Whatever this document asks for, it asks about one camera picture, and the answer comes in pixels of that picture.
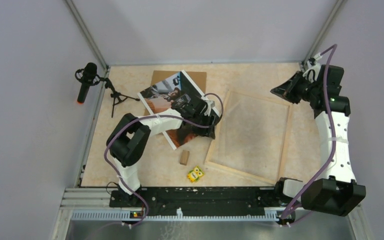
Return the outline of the light wooden picture frame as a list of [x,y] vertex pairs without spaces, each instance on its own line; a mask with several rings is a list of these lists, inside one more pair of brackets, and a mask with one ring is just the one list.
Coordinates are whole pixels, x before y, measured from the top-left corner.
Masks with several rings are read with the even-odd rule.
[[229,90],[204,165],[275,184],[285,171],[293,112],[284,100]]

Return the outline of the printed photo sheet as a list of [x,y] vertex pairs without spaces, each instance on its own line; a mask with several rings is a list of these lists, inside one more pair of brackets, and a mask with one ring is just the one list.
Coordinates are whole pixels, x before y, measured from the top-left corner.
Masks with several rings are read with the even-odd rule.
[[[175,72],[169,77],[156,82],[155,84],[140,91],[137,95],[144,104],[148,113],[152,116],[171,115],[178,116],[181,114],[172,109],[172,101],[178,99],[184,94],[190,97],[198,97],[210,103],[211,114],[219,116],[221,120],[222,113],[215,108],[215,102],[208,98],[192,77],[184,70]],[[170,117],[162,118],[163,125],[160,133],[167,139],[172,149],[177,149],[184,144],[190,142],[197,135],[197,128],[207,128],[207,126],[197,125],[184,118],[182,120]]]

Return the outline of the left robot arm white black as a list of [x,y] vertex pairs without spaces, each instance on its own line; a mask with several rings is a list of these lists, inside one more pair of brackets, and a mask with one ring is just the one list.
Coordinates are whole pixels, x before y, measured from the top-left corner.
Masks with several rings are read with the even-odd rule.
[[198,136],[215,138],[216,125],[224,110],[217,111],[215,102],[207,95],[187,94],[171,102],[160,113],[146,116],[125,114],[106,141],[104,160],[114,169],[122,191],[121,200],[129,207],[140,202],[138,162],[150,137],[166,131],[191,127]]

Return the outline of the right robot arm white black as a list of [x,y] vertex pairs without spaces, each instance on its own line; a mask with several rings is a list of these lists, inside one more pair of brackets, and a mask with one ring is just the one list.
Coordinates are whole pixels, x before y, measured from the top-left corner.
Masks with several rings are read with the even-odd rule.
[[278,181],[273,200],[287,206],[282,217],[297,207],[305,210],[345,217],[366,197],[364,185],[357,183],[353,172],[348,140],[351,104],[341,96],[344,69],[320,65],[297,71],[271,93],[292,104],[308,102],[313,110],[320,139],[321,166],[303,183],[291,178]]

